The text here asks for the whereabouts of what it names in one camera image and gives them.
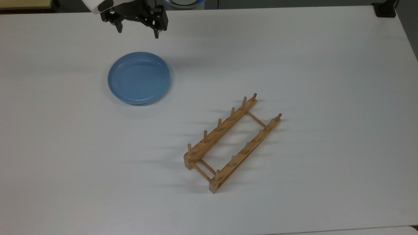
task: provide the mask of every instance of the wooden peg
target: wooden peg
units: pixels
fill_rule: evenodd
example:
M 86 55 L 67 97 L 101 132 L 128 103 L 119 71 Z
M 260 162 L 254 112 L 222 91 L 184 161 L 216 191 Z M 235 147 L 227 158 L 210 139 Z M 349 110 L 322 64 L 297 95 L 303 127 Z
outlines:
M 272 118 L 271 121 L 267 124 L 267 126 L 265 127 L 265 131 L 270 131 L 271 130 L 271 126 L 273 125 L 273 123 L 275 122 L 275 118 Z
M 255 138 L 254 138 L 254 141 L 255 142 L 258 142 L 259 140 L 260 140 L 260 138 L 261 138 L 261 136 L 263 135 L 263 132 L 264 132 L 264 130 L 260 130 L 259 132 L 258 132 L 258 134 L 255 136 Z
M 235 107 L 231 109 L 231 115 L 229 115 L 229 120 L 232 121 L 234 119 Z
M 207 142 L 207 139 L 208 139 L 208 131 L 207 131 L 207 130 L 205 130 L 205 131 L 203 132 L 203 143 L 206 143 L 206 142 Z
M 282 114 L 281 113 L 279 113 L 279 115 L 277 115 L 277 117 L 275 117 L 274 118 L 274 120 L 276 121 L 276 122 L 278 122 L 279 120 L 280 120 L 280 118 L 282 117 Z
M 188 150 L 189 156 L 191 156 L 191 143 L 187 144 L 187 150 Z
M 247 97 L 244 96 L 244 99 L 242 100 L 242 105 L 241 105 L 241 109 L 244 110 L 245 108 L 245 103 L 247 102 Z
M 216 130 L 217 130 L 217 131 L 220 131 L 220 130 L 221 130 L 221 124 L 222 124 L 222 118 L 220 118 L 220 119 L 218 120 L 218 126 L 216 127 Z
M 255 100 L 255 97 L 257 96 L 257 93 L 254 93 L 254 95 L 251 97 L 251 101 L 254 101 Z
M 221 174 L 220 170 L 216 170 L 216 174 L 215 174 L 215 180 L 218 181 L 219 180 L 219 175 Z
M 234 166 L 235 165 L 235 155 L 233 155 L 232 157 L 231 157 L 231 160 L 229 161 L 229 166 Z
M 244 147 L 244 154 L 246 154 L 246 153 L 248 153 L 249 151 L 250 151 L 250 142 L 247 142 L 247 144 L 245 144 L 245 147 Z

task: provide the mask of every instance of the wooden rail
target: wooden rail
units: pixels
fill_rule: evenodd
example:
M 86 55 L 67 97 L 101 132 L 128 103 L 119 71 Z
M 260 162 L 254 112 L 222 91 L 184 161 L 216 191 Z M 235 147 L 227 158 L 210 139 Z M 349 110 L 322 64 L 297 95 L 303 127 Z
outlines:
M 191 144 L 187 145 L 187 153 L 184 154 L 184 165 L 187 169 L 195 168 L 207 181 L 209 181 L 209 190 L 212 193 L 215 193 L 218 188 L 228 179 L 228 177 L 240 166 L 240 164 L 252 153 L 252 151 L 261 143 L 264 138 L 280 123 L 280 117 L 282 114 L 279 114 L 277 117 L 273 118 L 267 125 L 261 122 L 256 118 L 251 112 L 250 109 L 255 105 L 257 96 L 254 93 L 254 96 L 247 101 L 247 97 L 244 97 L 242 105 L 239 109 L 235 110 L 233 107 L 231 109 L 230 116 L 222 122 L 222 119 L 218 120 L 217 127 L 211 131 L 209 134 L 205 130 L 203 132 L 203 139 L 199 141 L 195 146 Z M 245 115 L 248 114 L 252 117 L 257 123 L 259 123 L 263 129 L 261 129 L 258 134 L 250 141 L 247 142 L 245 147 L 237 154 L 232 156 L 229 163 L 224 166 L 221 170 L 214 170 L 210 167 L 203 157 L 205 154 Z M 200 169 L 196 163 L 200 161 L 203 166 L 205 166 L 214 176 L 210 178 Z

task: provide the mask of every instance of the plate rim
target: plate rim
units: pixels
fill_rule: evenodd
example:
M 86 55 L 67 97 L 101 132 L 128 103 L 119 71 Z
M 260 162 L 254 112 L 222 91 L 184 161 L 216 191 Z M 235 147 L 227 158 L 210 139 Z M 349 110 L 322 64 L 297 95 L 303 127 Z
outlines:
M 111 85 L 111 81 L 112 81 L 112 77 L 113 77 L 113 75 L 112 75 L 112 72 L 119 66 L 119 65 L 121 65 L 123 62 L 121 62 L 121 60 L 123 60 L 123 59 L 125 59 L 126 57 L 128 57 L 128 56 L 130 56 L 130 55 L 133 55 L 133 54 L 137 54 L 137 55 L 144 55 L 144 54 L 148 54 L 148 55 L 151 55 L 151 56 L 155 56 L 156 58 L 158 58 L 158 59 L 160 59 L 161 60 L 161 62 L 162 63 L 160 63 L 159 61 L 155 61 L 155 60 L 151 60 L 152 62 L 154 62 L 154 63 L 157 63 L 157 64 L 162 64 L 163 65 L 163 67 L 165 67 L 165 69 L 167 69 L 167 74 L 168 74 L 168 82 L 167 82 L 167 85 L 161 90 L 161 94 L 160 95 L 157 95 L 157 96 L 153 96 L 153 97 L 151 97 L 151 98 L 149 98 L 149 99 L 146 99 L 145 101 L 141 101 L 141 102 L 135 102 L 135 101 L 132 101 L 132 100 L 129 100 L 129 99 L 124 99 L 123 97 L 120 97 L 119 95 L 117 95 L 116 94 L 116 92 L 113 90 L 113 85 Z M 122 57 L 120 57 L 119 59 L 117 59 L 113 64 L 112 64 L 112 66 L 110 67 L 110 69 L 109 69 L 109 72 L 108 72 L 108 74 L 107 74 L 107 85 L 108 85 L 108 87 L 109 87 L 109 90 L 111 91 L 111 93 L 116 97 L 116 98 L 118 98 L 119 100 L 121 100 L 121 101 L 123 101 L 123 102 L 125 102 L 125 103 L 128 103 L 128 104 L 131 104 L 131 105 L 144 105 L 144 104 L 148 104 L 148 103 L 151 103 L 151 102 L 153 102 L 153 101 L 156 101 L 156 100 L 158 100 L 159 98 L 161 98 L 161 97 L 163 97 L 163 95 L 167 92 L 167 90 L 168 90 L 168 88 L 170 87 L 170 84 L 171 84 L 171 73 L 170 73 L 170 69 L 169 69 L 169 67 L 168 67 L 168 65 L 167 65 L 167 63 L 161 58 L 161 57 L 159 57 L 159 56 L 157 56 L 157 55 L 155 55 L 155 54 L 153 54 L 153 53 L 151 53 L 151 52 L 146 52 L 146 51 L 136 51 L 136 52 L 131 52 L 131 53 L 128 53 L 128 54 L 126 54 L 126 55 L 124 55 L 124 56 L 122 56 Z

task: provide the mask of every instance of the table surface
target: table surface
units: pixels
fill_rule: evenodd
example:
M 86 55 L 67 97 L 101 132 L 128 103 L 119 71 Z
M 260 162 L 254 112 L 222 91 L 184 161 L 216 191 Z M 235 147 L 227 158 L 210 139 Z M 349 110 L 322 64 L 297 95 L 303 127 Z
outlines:
M 417 235 L 418 231 L 412 227 L 381 227 L 369 229 L 338 230 L 324 232 L 293 233 L 295 235 Z
M 272 234 L 418 223 L 418 63 L 373 8 L 171 11 L 168 31 L 89 13 L 0 15 L 4 234 Z M 107 86 L 133 51 L 170 67 L 131 106 Z M 216 194 L 184 167 L 244 96 L 280 125 Z M 243 118 L 205 157 L 225 165 Z

